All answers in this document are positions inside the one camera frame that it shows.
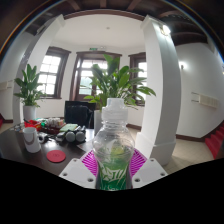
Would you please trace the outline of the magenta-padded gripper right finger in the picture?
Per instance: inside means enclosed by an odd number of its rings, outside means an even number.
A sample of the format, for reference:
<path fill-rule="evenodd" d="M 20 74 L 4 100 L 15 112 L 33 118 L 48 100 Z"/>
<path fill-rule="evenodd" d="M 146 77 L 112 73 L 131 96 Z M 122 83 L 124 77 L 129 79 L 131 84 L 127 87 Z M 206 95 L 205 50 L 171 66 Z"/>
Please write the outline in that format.
<path fill-rule="evenodd" d="M 155 158 L 147 159 L 140 151 L 134 150 L 133 157 L 129 164 L 131 188 L 141 188 L 157 181 L 165 176 L 167 172 Z"/>

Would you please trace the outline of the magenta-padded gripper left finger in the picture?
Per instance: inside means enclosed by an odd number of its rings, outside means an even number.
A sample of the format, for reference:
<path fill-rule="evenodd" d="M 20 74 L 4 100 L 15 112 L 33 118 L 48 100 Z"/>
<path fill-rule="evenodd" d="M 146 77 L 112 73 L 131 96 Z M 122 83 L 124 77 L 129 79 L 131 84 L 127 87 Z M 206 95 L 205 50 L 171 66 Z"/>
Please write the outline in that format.
<path fill-rule="evenodd" d="M 94 189 L 98 174 L 98 164 L 93 151 L 80 159 L 73 158 L 60 173 L 60 177 L 84 188 Z"/>

